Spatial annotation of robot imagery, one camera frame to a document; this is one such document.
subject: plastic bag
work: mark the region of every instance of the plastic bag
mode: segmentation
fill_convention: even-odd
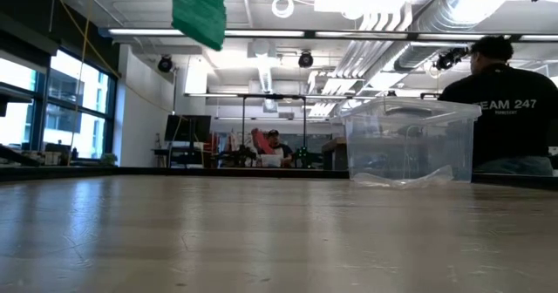
[[[366,187],[422,188],[447,184],[453,180],[453,171],[451,166],[445,166],[427,176],[413,180],[389,180],[372,174],[360,173],[356,174],[352,180],[359,186]]]

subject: green cloth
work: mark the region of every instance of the green cloth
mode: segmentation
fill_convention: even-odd
[[[173,27],[220,51],[227,28],[225,0],[173,0]]]

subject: clear plastic container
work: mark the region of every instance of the clear plastic container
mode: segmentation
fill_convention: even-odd
[[[470,181],[480,115],[479,106],[400,97],[343,112],[350,177],[409,181],[451,167],[454,180]]]

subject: black t-shirt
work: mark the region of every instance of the black t-shirt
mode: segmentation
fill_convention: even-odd
[[[504,64],[449,85],[439,100],[475,104],[473,165],[521,156],[548,156],[547,133],[558,89],[549,78]]]
[[[276,154],[281,154],[283,158],[287,158],[289,157],[290,154],[293,153],[293,151],[290,149],[289,146],[284,145],[284,144],[278,144],[277,146],[271,146],[271,149],[275,150]],[[264,154],[265,152],[263,152],[263,150],[259,150],[258,151],[259,154]]]

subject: person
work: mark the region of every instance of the person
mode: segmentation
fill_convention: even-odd
[[[257,138],[255,137],[258,132],[259,131],[257,129],[252,130],[254,146],[258,150],[259,154],[263,154],[265,152],[262,149],[262,146],[259,146]],[[281,143],[281,141],[279,140],[279,132],[277,132],[277,130],[269,131],[266,135],[266,140],[269,144],[270,149],[273,150],[274,154],[282,156],[281,167],[290,167],[290,163],[293,160],[293,151],[290,149],[289,146]]]
[[[482,109],[474,125],[474,172],[552,176],[547,133],[556,115],[554,82],[510,67],[514,48],[504,37],[484,37],[470,54],[473,75],[449,85],[439,100]]]

